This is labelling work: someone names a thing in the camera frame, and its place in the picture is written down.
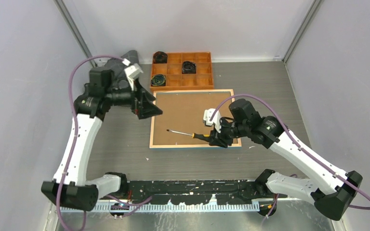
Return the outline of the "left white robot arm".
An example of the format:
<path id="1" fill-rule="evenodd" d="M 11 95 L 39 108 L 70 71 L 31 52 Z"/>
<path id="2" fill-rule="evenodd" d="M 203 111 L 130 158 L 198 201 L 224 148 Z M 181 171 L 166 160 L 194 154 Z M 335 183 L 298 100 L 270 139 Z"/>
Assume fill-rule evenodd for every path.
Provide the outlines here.
<path id="1" fill-rule="evenodd" d="M 55 205 L 83 211 L 94 209 L 109 194 L 117 199 L 128 195 L 125 174 L 107 172 L 87 180 L 87 166 L 95 137 L 111 106 L 128 106 L 139 119 L 162 114 L 153 104 L 155 97 L 142 87 L 140 67 L 132 65 L 117 74 L 106 67 L 89 71 L 84 93 L 72 104 L 72 128 L 61 164 L 51 181 L 43 182 L 41 192 Z"/>

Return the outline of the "blue picture frame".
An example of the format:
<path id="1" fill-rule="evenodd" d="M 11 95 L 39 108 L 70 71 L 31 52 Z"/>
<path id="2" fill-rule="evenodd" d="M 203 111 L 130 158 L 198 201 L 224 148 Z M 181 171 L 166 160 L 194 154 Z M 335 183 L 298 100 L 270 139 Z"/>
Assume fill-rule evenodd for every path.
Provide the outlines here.
<path id="1" fill-rule="evenodd" d="M 167 130 L 208 135 L 212 127 L 205 126 L 204 111 L 215 109 L 232 95 L 233 89 L 155 91 L 154 104 L 163 114 L 151 118 L 149 148 L 216 149 L 216 146 L 210 146 L 207 142 Z"/>

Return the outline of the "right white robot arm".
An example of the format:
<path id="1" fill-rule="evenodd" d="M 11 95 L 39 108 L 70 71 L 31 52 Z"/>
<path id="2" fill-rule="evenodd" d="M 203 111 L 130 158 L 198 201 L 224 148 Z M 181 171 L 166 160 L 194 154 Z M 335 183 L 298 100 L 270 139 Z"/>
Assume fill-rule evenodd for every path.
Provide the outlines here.
<path id="1" fill-rule="evenodd" d="M 227 148 L 233 139 L 247 137 L 284 157 L 309 178 L 297 179 L 265 169 L 254 181 L 261 197 L 271 194 L 292 196 L 310 204 L 332 220 L 340 220 L 350 206 L 363 178 L 356 171 L 346 172 L 315 153 L 274 116 L 260 116 L 251 102 L 237 99 L 229 105 L 232 117 L 221 117 L 214 108 L 203 115 L 212 127 L 210 146 Z"/>

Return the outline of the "black yellow screwdriver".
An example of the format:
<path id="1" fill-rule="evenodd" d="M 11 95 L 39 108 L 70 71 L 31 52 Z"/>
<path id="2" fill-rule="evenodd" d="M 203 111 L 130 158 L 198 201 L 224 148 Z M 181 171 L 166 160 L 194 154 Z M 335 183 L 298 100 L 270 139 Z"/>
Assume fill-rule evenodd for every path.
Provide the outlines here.
<path id="1" fill-rule="evenodd" d="M 172 130 L 172 129 L 167 129 L 166 131 L 167 132 L 172 132 L 172 133 L 175 133 L 175 134 L 190 136 L 193 139 L 199 139 L 199 140 L 207 140 L 210 137 L 210 135 L 196 134 L 196 133 L 190 134 L 190 133 L 180 132 L 180 131 L 176 131 L 176 130 Z"/>

